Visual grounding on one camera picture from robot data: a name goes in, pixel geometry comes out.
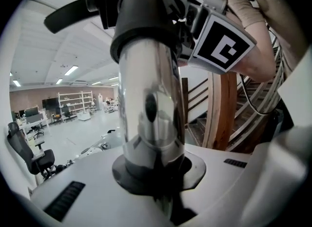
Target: black cable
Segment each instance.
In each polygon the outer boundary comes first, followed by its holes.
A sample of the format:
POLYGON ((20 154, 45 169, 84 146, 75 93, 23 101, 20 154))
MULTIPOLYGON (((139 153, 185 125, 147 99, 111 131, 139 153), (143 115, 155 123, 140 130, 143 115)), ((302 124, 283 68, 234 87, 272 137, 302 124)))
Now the black cable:
POLYGON ((261 116, 270 115, 270 114, 275 110, 275 108, 274 108, 272 111, 270 111, 270 112, 259 112, 259 111, 257 110, 257 108, 255 107, 255 105, 251 102, 251 100, 250 100, 250 98, 249 98, 249 96, 248 96, 248 94, 247 94, 247 89, 246 89, 246 86, 245 86, 245 82, 244 82, 244 77, 243 77, 243 75, 239 74, 239 76, 240 76, 240 80, 241 80, 241 82, 242 82, 242 87, 243 87, 245 96, 246 96, 246 98, 247 98, 247 101, 248 101, 250 107, 251 107, 257 114, 259 114, 259 115, 261 115, 261 116))

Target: metal cylinder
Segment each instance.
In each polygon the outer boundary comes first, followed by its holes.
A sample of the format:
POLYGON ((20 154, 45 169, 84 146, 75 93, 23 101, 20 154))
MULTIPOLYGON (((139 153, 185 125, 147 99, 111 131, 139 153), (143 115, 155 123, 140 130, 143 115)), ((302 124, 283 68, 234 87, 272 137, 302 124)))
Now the metal cylinder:
POLYGON ((127 170, 139 179, 173 177, 184 159, 184 114, 176 56, 137 39, 119 60, 119 114, 127 170))

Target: white shelving unit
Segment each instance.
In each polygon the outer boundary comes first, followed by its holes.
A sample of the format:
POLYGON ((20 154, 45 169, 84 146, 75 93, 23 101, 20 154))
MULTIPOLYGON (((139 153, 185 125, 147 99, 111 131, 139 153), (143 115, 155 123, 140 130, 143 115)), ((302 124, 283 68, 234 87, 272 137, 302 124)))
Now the white shelving unit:
POLYGON ((65 104, 68 104, 69 101, 77 101, 79 100, 79 102, 75 102, 75 103, 70 103, 70 105, 68 105, 69 110, 71 112, 75 112, 76 114, 79 112, 83 112, 86 113, 86 109, 89 108, 89 106, 86 106, 86 104, 91 103, 93 100, 93 96, 92 96, 92 91, 91 92, 78 92, 78 93, 64 93, 64 94, 60 94, 58 93, 58 103, 59 103, 59 107, 60 107, 60 111, 62 114, 62 121, 64 121, 64 119, 67 119, 64 116, 64 112, 62 112, 62 108, 65 104))

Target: white floor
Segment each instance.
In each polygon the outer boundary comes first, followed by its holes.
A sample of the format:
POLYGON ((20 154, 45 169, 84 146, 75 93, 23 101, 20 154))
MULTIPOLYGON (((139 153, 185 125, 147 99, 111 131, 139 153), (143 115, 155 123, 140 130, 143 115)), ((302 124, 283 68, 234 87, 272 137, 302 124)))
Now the white floor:
POLYGON ((75 159, 84 149, 99 141, 101 135, 110 129, 119 127, 119 113, 104 113, 97 111, 90 120, 81 121, 77 117, 73 121, 51 124, 52 136, 44 127, 44 136, 36 142, 44 140, 43 150, 52 149, 56 165, 65 165, 69 159, 75 159))

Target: black gaming chair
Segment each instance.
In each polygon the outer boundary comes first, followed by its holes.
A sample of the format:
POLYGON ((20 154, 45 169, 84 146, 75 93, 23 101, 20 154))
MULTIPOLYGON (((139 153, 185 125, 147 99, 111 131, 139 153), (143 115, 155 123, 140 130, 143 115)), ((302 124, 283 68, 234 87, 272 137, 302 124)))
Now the black gaming chair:
MULTIPOLYGON (((38 156, 34 156, 31 148, 20 132, 19 125, 16 122, 11 122, 8 126, 9 135, 7 136, 7 140, 11 147, 24 159, 29 172, 34 175, 40 172, 44 180, 51 177, 52 174, 54 174, 51 169, 55 161, 53 151, 49 149, 38 156)), ((36 146, 41 150, 41 145, 43 143, 44 141, 36 144, 36 146)))

